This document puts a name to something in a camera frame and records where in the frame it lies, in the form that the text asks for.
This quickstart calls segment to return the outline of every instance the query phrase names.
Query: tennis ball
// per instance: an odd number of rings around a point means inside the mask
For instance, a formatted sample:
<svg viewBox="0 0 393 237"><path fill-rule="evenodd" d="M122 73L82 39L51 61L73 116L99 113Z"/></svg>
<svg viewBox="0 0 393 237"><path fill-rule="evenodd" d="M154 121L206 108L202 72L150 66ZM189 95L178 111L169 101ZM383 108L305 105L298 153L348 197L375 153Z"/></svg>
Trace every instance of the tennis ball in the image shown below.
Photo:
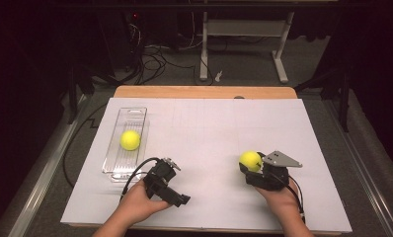
<svg viewBox="0 0 393 237"><path fill-rule="evenodd" d="M127 130L120 136L119 144L125 150L135 150L140 145L140 135L134 130Z"/></svg>
<svg viewBox="0 0 393 237"><path fill-rule="evenodd" d="M256 151L243 152L240 156L239 162L252 172L258 172L262 167L262 158Z"/></svg>

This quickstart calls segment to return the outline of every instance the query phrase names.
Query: clear plastic tray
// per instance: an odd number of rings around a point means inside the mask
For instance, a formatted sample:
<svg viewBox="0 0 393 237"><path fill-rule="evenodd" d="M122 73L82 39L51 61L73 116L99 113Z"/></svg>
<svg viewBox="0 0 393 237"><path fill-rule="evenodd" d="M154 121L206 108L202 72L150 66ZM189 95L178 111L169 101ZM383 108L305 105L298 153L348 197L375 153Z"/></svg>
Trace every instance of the clear plastic tray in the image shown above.
<svg viewBox="0 0 393 237"><path fill-rule="evenodd" d="M121 108L114 127L113 137L108 147L102 172L109 174L112 182L126 182L143 160L149 121L146 120L146 108ZM126 130L135 130L140 134L140 145L135 150L125 150L119 145L120 136Z"/></svg>

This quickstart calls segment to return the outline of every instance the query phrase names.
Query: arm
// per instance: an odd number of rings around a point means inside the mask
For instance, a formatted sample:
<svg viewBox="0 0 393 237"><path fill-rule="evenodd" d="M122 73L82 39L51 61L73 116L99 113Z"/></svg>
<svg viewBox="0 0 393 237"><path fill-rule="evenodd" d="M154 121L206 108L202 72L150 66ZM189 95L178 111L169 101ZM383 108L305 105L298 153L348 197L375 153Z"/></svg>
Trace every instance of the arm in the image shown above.
<svg viewBox="0 0 393 237"><path fill-rule="evenodd" d="M140 180L129 189L114 213L93 236L124 236L126 230L133 224L141 222L153 213L169 206L163 200L150 200L145 192L144 182Z"/></svg>
<svg viewBox="0 0 393 237"><path fill-rule="evenodd" d="M289 185L298 193L294 182L290 179ZM311 237L313 234L302 221L298 212L298 204L295 196L284 188L281 191L266 191L255 188L267 201L273 214L282 226L286 237Z"/></svg>

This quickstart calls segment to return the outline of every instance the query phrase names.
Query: dark background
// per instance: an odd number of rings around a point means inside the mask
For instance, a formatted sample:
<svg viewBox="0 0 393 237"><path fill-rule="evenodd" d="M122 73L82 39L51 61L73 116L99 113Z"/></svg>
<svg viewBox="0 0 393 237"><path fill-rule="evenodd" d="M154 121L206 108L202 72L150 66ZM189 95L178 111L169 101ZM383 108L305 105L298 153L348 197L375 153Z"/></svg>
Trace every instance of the dark background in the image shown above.
<svg viewBox="0 0 393 237"><path fill-rule="evenodd" d="M352 88L393 160L393 3L376 2L378 7L367 12L296 13L289 38L332 36L316 74L340 63L351 66ZM143 27L172 47L177 33L192 33L189 15L143 16ZM200 17L196 13L197 23ZM235 17L259 18L244 13ZM60 99L72 68L86 64L111 75L133 61L133 55L117 54L131 50L121 43L129 34L119 18L120 14L56 13L39 0L0 1L0 216L61 119ZM82 73L76 83L87 85L82 86L87 90L92 74Z"/></svg>

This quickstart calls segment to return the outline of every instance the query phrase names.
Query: gray floor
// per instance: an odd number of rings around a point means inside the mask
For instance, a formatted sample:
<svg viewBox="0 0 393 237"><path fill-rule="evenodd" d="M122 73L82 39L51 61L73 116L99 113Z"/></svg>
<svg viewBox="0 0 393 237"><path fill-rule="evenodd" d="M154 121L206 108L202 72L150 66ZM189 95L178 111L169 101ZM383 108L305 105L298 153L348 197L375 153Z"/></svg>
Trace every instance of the gray floor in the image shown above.
<svg viewBox="0 0 393 237"><path fill-rule="evenodd" d="M290 40L282 55L283 64L289 83L278 82L271 50L276 49L276 39L265 39L258 43L230 41L221 39L209 43L208 65L211 74L222 71L216 86L296 86L311 78L320 60L328 40L308 42L304 38ZM151 85L195 85L199 69L199 49L173 52L163 49L163 55L179 68L167 65L165 72L148 82ZM82 116L82 122L96 108L104 105L114 93L115 88L97 85L96 93L89 98L89 103ZM338 192L343 200L347 215L354 232L343 236L393 236L393 163L385 153L381 143L363 115L354 93L350 95L349 133L342 132L335 120L335 105L338 100L322 101L319 90L306 90L299 93L303 99L320 147L325 156ZM104 109L98 110L92 119L99 124ZM36 181L53 150L60 142L62 131L67 127L68 115L64 115L60 126L48 142L37 163L24 180L18 194L9 206L0 222L0 236L8 236L27 201ZM97 129L87 121L73 139L65 156L69 180L75 182ZM59 222L66 202L71 194L61 168L55 171L47 193L31 222L26 236L90 236L95 228L76 228ZM219 233L192 232L153 232L130 231L127 236L218 236Z"/></svg>

